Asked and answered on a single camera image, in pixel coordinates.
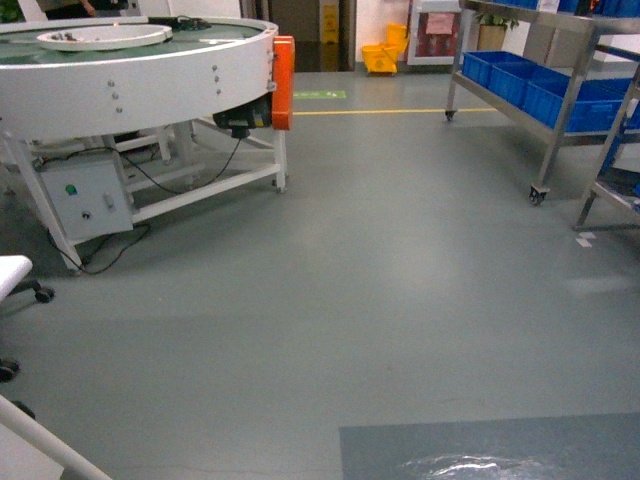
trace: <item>white pipe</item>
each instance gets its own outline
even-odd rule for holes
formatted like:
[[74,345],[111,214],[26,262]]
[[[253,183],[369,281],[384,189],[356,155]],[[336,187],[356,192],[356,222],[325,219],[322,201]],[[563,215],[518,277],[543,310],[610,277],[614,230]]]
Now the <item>white pipe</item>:
[[113,480],[2,395],[0,395],[0,423],[59,465],[83,478]]

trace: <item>yellow mop bucket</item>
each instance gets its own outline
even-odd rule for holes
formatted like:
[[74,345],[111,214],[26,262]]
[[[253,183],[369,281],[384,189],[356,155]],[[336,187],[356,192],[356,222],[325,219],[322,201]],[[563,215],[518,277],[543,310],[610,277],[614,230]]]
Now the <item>yellow mop bucket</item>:
[[362,47],[362,59],[370,73],[397,73],[398,48],[380,43]]
[[407,49],[409,36],[407,35],[407,27],[399,23],[387,24],[387,43],[395,45],[398,53],[402,53]]

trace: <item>potted plant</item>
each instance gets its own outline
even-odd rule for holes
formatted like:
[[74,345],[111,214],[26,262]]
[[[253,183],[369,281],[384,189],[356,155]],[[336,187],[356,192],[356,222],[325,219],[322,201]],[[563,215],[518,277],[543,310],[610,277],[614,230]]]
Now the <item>potted plant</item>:
[[22,10],[18,0],[0,2],[0,23],[23,22]]
[[519,25],[514,18],[488,13],[478,13],[476,21],[480,24],[478,50],[501,50],[507,29],[513,30]]

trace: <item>stainless steel shelf cart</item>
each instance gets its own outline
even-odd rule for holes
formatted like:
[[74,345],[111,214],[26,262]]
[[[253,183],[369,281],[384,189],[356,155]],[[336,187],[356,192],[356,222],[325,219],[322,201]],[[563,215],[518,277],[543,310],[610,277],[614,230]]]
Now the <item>stainless steel shelf cart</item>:
[[[640,33],[640,19],[609,17],[576,17],[568,13],[549,13],[524,8],[500,5],[480,0],[460,0],[462,9],[462,32],[458,36],[457,50],[454,57],[449,96],[447,99],[446,117],[452,120],[456,113],[455,92],[460,85],[493,106],[514,122],[522,125],[534,135],[547,143],[547,149],[537,179],[531,183],[529,200],[533,205],[540,205],[549,192],[549,179],[553,172],[558,150],[563,146],[600,145],[604,143],[607,132],[568,133],[567,125],[578,97],[578,92],[591,68],[593,56],[602,35],[630,35]],[[571,79],[563,98],[562,107],[555,124],[549,128],[527,113],[510,105],[502,98],[486,88],[464,77],[460,71],[463,46],[467,45],[472,16],[474,13],[487,13],[515,18],[532,25],[541,25],[559,31],[575,34],[577,42],[575,63],[571,66]]]

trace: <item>yellow floor line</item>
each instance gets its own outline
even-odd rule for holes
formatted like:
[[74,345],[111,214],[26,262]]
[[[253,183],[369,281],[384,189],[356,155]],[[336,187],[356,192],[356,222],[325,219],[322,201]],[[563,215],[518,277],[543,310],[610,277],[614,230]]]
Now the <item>yellow floor line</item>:
[[[458,112],[494,112],[495,108],[461,108]],[[327,110],[324,112],[293,112],[296,116],[313,115],[380,115],[380,114],[403,114],[403,113],[444,113],[444,108],[413,108],[405,110]]]

